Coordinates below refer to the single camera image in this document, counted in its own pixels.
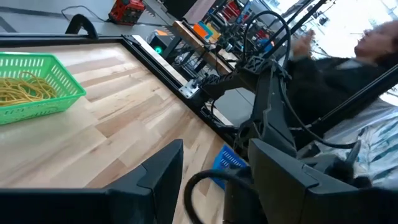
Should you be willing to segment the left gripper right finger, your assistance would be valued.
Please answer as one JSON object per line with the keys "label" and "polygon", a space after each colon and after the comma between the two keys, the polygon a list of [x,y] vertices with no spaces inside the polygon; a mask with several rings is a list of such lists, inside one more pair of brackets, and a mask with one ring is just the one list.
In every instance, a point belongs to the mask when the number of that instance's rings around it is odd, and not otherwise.
{"label": "left gripper right finger", "polygon": [[358,217],[357,189],[259,140],[248,156],[269,224],[345,224]]}

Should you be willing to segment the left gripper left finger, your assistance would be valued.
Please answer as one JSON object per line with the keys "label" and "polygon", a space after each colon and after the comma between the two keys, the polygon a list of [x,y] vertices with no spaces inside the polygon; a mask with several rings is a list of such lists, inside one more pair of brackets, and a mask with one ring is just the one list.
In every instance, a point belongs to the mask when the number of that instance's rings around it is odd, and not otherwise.
{"label": "left gripper left finger", "polygon": [[112,224],[172,224],[182,181],[183,141],[175,139],[108,185]]}

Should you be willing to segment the yellow rubber band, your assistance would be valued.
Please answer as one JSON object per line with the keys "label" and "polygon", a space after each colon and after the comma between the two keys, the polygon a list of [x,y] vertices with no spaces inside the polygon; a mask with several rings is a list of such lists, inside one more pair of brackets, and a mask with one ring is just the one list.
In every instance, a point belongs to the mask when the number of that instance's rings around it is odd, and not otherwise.
{"label": "yellow rubber band", "polygon": [[33,102],[34,97],[21,86],[0,86],[0,106]]}
{"label": "yellow rubber band", "polygon": [[57,97],[56,90],[43,78],[38,78],[31,72],[21,72],[21,75],[27,75],[28,79],[21,79],[18,89],[30,101],[49,100]]}
{"label": "yellow rubber band", "polygon": [[0,78],[0,106],[44,100],[48,96],[41,79]]}

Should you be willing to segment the patterned white blue cloth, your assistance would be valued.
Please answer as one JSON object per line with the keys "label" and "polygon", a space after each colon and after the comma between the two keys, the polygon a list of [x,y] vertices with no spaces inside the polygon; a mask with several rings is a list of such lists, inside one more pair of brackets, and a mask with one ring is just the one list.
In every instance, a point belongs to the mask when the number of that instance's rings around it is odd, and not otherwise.
{"label": "patterned white blue cloth", "polygon": [[361,141],[355,177],[368,177],[376,187],[398,189],[398,106],[376,100],[352,119],[324,134],[335,144]]}

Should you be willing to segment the blue plastic basket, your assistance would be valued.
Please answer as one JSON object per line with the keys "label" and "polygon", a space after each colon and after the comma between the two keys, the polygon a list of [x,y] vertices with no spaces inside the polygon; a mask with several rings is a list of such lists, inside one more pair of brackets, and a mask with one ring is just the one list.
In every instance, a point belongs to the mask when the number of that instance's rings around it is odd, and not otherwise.
{"label": "blue plastic basket", "polygon": [[213,161],[211,170],[218,170],[237,176],[238,172],[247,166],[244,159],[240,158],[229,146],[223,145]]}

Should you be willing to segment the person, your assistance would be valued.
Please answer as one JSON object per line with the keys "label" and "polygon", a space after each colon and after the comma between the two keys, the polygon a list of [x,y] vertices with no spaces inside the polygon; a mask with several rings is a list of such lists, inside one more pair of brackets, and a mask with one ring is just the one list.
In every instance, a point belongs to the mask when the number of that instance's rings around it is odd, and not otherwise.
{"label": "person", "polygon": [[299,119],[310,124],[344,103],[398,64],[398,20],[364,32],[353,58],[289,58],[287,96]]}

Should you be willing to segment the person's hand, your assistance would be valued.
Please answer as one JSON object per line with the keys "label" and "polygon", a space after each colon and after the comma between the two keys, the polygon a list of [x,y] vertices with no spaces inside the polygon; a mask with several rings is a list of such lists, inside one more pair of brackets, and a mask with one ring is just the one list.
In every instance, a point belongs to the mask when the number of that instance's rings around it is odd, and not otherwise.
{"label": "person's hand", "polygon": [[315,31],[314,30],[309,30],[306,34],[301,36],[299,39],[297,39],[294,43],[294,46],[292,48],[293,50],[293,58],[294,59],[299,59],[299,58],[310,58],[311,57],[311,43],[312,40],[315,36]]}

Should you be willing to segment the green plastic basket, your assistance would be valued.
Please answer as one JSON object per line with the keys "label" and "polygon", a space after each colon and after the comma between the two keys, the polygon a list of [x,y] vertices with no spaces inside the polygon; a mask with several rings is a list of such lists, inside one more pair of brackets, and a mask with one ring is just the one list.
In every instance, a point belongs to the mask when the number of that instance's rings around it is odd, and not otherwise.
{"label": "green plastic basket", "polygon": [[56,90],[57,97],[0,106],[0,124],[65,111],[80,97],[86,95],[84,88],[56,56],[43,53],[0,52],[0,78],[29,78],[27,75],[21,75],[21,72],[31,72],[46,80]]}

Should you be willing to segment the wooden workbench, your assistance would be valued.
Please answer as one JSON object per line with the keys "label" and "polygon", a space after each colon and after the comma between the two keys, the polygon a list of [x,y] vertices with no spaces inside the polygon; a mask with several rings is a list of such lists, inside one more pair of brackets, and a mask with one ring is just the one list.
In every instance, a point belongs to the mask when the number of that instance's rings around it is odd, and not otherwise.
{"label": "wooden workbench", "polygon": [[172,24],[175,37],[181,38],[190,45],[196,53],[201,55],[206,64],[215,68],[220,74],[228,74],[233,71],[233,67],[222,59],[219,55],[210,51],[210,43],[200,37],[185,21],[174,21]]}

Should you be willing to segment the black box with green light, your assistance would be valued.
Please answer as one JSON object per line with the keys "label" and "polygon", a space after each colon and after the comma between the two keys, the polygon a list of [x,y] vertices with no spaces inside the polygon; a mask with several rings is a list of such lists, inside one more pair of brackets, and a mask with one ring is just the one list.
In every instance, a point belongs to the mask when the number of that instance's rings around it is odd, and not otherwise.
{"label": "black box with green light", "polygon": [[164,50],[170,45],[173,36],[161,30],[155,30],[146,37],[146,42],[159,54],[162,55]]}

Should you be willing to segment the colourful box stack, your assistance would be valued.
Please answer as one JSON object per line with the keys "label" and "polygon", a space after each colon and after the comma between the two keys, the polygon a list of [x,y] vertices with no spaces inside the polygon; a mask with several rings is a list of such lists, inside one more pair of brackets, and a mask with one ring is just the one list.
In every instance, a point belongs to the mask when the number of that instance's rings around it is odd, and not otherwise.
{"label": "colourful box stack", "polygon": [[202,21],[197,22],[193,25],[193,30],[207,42],[215,43],[221,36],[210,22],[207,24]]}

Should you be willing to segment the red plastic crate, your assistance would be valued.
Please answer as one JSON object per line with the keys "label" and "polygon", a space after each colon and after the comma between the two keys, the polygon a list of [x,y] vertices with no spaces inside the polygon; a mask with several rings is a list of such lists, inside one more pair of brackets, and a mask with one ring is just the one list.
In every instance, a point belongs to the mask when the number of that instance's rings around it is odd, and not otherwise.
{"label": "red plastic crate", "polygon": [[115,0],[108,14],[109,21],[114,24],[134,26],[145,9],[143,0]]}

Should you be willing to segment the white metal bracket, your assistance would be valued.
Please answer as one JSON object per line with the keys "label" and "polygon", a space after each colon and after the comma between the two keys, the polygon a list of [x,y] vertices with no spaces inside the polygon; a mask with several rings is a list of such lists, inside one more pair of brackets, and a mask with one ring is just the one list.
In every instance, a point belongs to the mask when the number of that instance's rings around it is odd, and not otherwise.
{"label": "white metal bracket", "polygon": [[200,89],[199,87],[199,79],[192,79],[184,86],[179,88],[179,92],[187,99],[190,99],[194,96]]}

